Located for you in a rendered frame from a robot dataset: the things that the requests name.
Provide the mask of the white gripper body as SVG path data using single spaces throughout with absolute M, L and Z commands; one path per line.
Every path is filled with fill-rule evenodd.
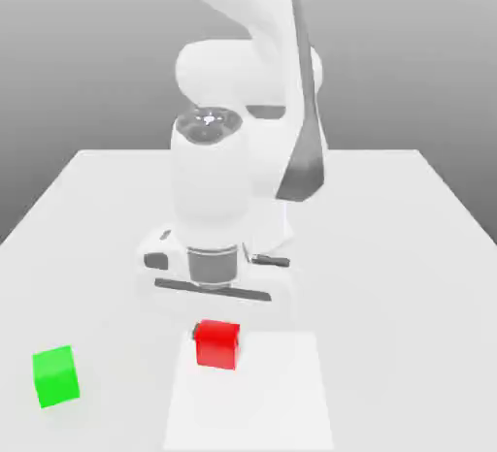
M 297 311 L 297 286 L 286 270 L 254 270 L 235 286 L 204 290 L 159 273 L 136 272 L 142 306 L 181 325 L 210 319 L 240 325 L 291 325 Z

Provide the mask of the small red cube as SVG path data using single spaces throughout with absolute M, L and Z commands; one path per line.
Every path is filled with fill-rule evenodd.
M 193 330 L 199 366 L 233 371 L 239 354 L 240 325 L 205 319 Z

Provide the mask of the small green cube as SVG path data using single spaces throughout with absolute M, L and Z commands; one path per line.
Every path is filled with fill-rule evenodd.
M 32 369 L 33 383 L 41 408 L 80 397 L 80 384 L 70 345 L 33 354 Z

